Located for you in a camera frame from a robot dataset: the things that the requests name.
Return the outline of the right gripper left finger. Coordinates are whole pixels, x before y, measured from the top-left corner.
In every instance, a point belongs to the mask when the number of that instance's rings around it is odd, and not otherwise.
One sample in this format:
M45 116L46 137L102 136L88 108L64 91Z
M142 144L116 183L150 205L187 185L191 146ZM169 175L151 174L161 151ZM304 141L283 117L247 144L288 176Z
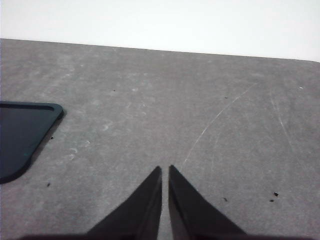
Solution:
M157 166L115 210L91 228L95 240L156 240L162 212L162 170Z

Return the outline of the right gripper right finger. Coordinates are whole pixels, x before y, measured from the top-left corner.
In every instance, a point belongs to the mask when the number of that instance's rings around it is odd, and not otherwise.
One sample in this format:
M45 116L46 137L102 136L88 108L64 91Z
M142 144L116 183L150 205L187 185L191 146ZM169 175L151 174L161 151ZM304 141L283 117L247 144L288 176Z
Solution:
M247 234L211 205L171 165L168 172L168 206L175 240L231 240Z

